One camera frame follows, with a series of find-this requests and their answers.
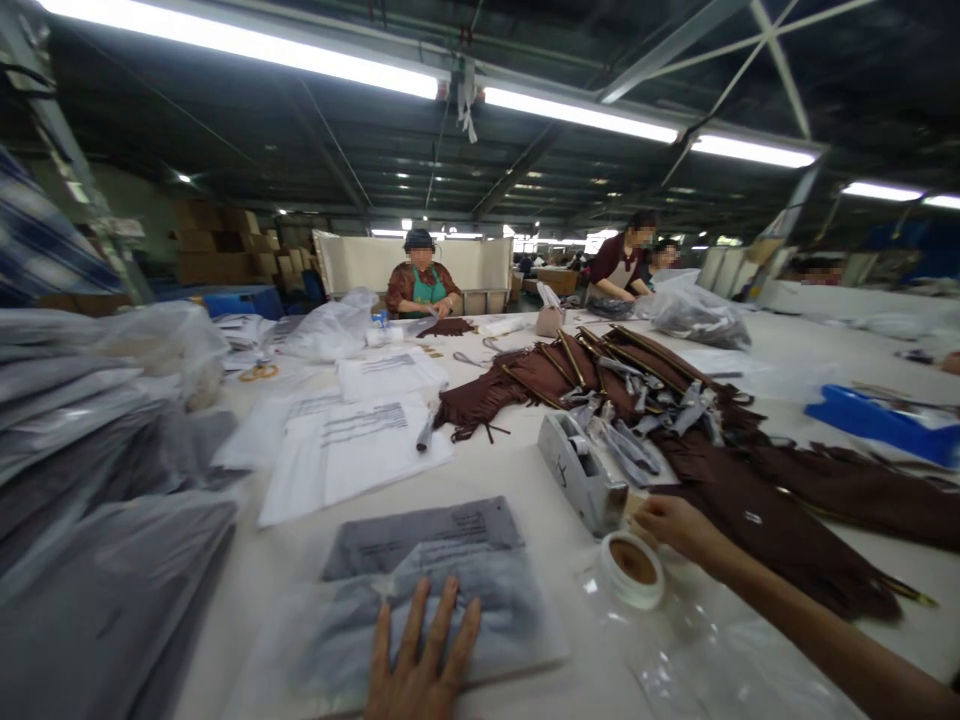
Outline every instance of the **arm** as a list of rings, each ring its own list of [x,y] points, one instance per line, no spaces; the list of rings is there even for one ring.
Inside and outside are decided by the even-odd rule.
[[[685,500],[651,497],[636,519],[737,593],[871,720],[960,717],[960,695],[772,573]]]

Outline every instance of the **white paper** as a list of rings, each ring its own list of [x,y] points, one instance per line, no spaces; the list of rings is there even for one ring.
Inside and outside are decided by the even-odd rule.
[[[439,431],[427,452],[417,451],[428,414],[416,394],[295,408],[287,418],[260,527],[322,510],[453,459],[453,446]]]
[[[449,381],[446,371],[420,347],[400,346],[337,362],[345,402],[402,395]]]

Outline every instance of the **fluorescent light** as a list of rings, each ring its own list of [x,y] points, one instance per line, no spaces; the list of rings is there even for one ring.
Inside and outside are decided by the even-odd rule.
[[[509,110],[530,113],[531,115],[563,120],[664,143],[672,143],[677,139],[677,131],[668,127],[651,125],[639,120],[629,120],[619,115],[587,110],[575,105],[565,105],[552,100],[531,97],[530,95],[521,95],[509,90],[488,87],[484,90],[484,96],[488,105],[496,105]]]
[[[924,205],[933,205],[934,207],[945,207],[950,210],[960,210],[960,197],[956,195],[932,195],[923,199]]]
[[[723,155],[724,157],[791,168],[806,167],[817,159],[816,155],[810,153],[786,150],[770,145],[757,145],[756,143],[733,140],[719,135],[701,135],[691,149],[710,155]]]
[[[40,0],[40,4],[49,12],[77,20],[353,80],[427,100],[437,96],[437,81],[429,75],[133,0]]]
[[[858,195],[876,200],[892,200],[893,202],[909,202],[923,196],[923,193],[919,190],[861,182],[850,183],[840,192],[845,195]]]

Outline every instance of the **pile of garments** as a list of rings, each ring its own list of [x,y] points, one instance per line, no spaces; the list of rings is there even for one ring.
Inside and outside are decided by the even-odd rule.
[[[686,498],[843,618],[896,620],[897,596],[932,600],[875,567],[817,517],[960,552],[960,495],[852,451],[778,443],[760,429],[765,418],[748,409],[752,398],[621,326],[604,337],[581,327],[575,338],[561,333],[549,345],[502,355],[440,398],[436,427],[456,425],[454,441],[485,426],[492,442],[500,409],[531,402],[570,411],[588,433],[599,424],[634,466],[631,477],[656,472],[636,449],[652,442],[679,484],[647,489]]]
[[[210,461],[233,414],[91,353],[100,320],[0,311],[0,338],[0,702],[162,716],[232,535],[239,488]]]

